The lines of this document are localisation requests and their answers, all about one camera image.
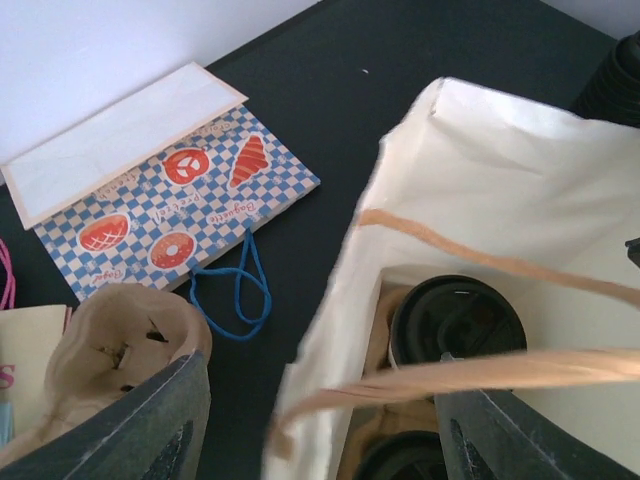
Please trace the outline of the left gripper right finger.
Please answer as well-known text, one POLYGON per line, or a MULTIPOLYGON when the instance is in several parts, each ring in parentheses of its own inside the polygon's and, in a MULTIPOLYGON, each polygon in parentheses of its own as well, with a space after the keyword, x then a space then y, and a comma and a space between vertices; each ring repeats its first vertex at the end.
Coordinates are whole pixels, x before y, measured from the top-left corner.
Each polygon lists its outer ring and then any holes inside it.
POLYGON ((435 397, 450 479, 637 479, 508 391, 435 397))

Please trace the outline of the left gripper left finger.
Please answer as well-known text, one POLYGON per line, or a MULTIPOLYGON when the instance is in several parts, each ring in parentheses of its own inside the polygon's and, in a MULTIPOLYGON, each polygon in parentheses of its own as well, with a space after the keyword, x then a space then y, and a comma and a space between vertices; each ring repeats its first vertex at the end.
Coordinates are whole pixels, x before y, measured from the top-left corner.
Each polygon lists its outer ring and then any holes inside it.
POLYGON ((194 479, 211 394, 196 351, 78 427, 1 469, 3 479, 194 479))

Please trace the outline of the single black lid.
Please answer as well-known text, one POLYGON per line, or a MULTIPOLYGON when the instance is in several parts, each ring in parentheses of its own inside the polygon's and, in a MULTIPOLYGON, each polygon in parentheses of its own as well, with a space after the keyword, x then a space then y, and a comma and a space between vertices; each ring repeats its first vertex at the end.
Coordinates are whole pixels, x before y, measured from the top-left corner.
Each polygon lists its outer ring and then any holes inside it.
POLYGON ((371 447, 354 480, 447 480, 440 437, 435 432, 405 431, 371 447))
POLYGON ((488 284, 442 275, 415 286, 390 320, 388 358, 395 367, 495 355, 527 348, 521 320, 488 284))

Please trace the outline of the single cardboard cup carrier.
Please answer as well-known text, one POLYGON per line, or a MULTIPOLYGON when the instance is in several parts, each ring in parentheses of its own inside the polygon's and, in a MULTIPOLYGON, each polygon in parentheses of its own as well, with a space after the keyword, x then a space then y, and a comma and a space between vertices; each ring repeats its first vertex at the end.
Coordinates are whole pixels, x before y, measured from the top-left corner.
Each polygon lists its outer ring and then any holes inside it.
MULTIPOLYGON (((391 322, 393 314, 409 291, 409 287, 397 287, 381 294, 365 358, 364 376, 392 367, 389 359, 391 322)), ((356 410, 347 434, 340 471, 353 474, 365 453, 376 441, 393 434, 420 430, 431 433, 439 431, 435 406, 429 400, 356 410)))

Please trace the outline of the cream paper bag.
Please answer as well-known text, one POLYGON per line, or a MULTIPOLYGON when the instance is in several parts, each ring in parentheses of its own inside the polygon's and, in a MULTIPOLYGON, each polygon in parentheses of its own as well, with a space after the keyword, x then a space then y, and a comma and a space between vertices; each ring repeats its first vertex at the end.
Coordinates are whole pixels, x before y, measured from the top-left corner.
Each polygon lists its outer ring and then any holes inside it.
POLYGON ((333 479, 356 407, 513 389, 639 470, 639 132, 453 78, 381 142, 324 299, 289 364, 266 479, 333 479), (516 309, 524 353, 380 373, 383 287, 478 278, 516 309))

